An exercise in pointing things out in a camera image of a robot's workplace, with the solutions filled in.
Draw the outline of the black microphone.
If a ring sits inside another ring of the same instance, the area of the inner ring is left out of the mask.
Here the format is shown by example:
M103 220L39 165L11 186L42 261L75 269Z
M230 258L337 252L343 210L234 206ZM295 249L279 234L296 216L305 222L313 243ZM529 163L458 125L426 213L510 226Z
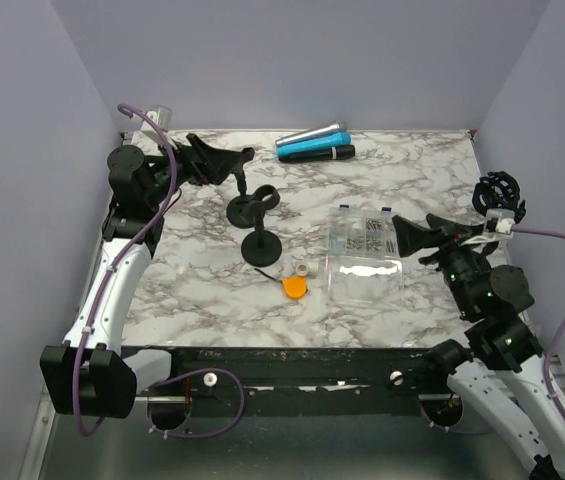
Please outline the black microphone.
M350 160L354 158L355 155L356 148L354 145L340 145L312 151L291 153L289 155L280 156L279 160L282 163L297 164L332 160Z

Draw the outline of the black fork clip mic stand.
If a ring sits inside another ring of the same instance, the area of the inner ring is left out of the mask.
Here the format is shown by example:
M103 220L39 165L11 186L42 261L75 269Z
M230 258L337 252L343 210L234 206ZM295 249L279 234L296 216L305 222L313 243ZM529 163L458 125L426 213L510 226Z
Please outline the black fork clip mic stand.
M245 210L250 201L254 199L252 194L247 193L246 174L244 165L253 160L255 150L245 147L240 152L241 158L232 169L238 189L238 195L227 205L226 216L228 221L236 228L249 229L254 226L254 222L245 216Z

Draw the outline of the black shock mount mic stand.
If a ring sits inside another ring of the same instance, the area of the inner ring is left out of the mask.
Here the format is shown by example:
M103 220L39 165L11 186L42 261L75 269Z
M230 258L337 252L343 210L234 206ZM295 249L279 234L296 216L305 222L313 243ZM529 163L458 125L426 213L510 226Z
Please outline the black shock mount mic stand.
M482 216L491 209L510 211L516 224L526 216L526 201L521 198L520 186L506 171L492 171L482 176L474 187L472 205Z

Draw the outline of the silver microphone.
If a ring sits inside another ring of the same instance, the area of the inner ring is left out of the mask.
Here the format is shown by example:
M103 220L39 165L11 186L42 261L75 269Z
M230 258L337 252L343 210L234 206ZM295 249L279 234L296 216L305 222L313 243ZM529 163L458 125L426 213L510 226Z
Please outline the silver microphone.
M347 129L348 125L344 121L333 121L330 124L322 127L308 129L278 138L275 140L275 146L277 148L280 148L286 145L328 136L333 133L343 132Z

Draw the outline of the black ring clip mic stand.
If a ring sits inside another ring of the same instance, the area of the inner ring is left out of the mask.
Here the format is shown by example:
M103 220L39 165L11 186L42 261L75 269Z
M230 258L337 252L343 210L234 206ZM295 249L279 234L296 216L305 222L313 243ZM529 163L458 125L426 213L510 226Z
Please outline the black ring clip mic stand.
M243 216L253 224L254 231L243 239L241 254L251 266L268 267L281 256L282 244L279 237L264 226L266 212L275 208L279 202L278 190L273 185L266 184L255 190L252 199L243 208Z

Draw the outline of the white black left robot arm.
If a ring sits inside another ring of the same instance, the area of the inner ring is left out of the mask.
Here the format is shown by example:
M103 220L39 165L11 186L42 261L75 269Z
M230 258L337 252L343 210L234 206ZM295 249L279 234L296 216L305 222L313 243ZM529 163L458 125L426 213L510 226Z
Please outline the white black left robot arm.
M153 386L171 395L182 387L184 372L168 353L143 349L123 357L124 323L154 257L172 195L184 183L220 185L229 176L235 176L239 193L245 193L243 167L254 155L251 147L212 147L193 133L158 155L147 155L135 145L119 146L109 154L112 198L94 278L62 343L45 347L40 357L57 413L123 419L143 390Z

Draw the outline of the blue microphone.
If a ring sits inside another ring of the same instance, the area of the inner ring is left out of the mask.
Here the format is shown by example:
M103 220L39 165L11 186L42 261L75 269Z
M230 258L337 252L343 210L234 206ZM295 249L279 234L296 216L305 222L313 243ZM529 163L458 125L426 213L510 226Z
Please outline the blue microphone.
M279 157L295 153L308 152L320 149L330 149L351 143L351 135L348 132L337 132L328 136L305 140L293 144L283 145L277 148Z

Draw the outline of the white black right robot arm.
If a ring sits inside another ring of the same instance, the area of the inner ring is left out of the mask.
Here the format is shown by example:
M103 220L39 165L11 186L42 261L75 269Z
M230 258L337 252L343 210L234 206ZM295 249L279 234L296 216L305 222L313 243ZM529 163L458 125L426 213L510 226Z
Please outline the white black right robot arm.
M522 312L534 299L522 269L491 267L475 247L512 237L512 213L488 211L481 225L458 224L436 215L420 226L392 220L398 252L420 258L442 274L463 320L471 322L469 345L444 341L424 355L422 379L431 390L448 388L474 408L509 445L532 479L565 479L565 395L553 382L550 354Z

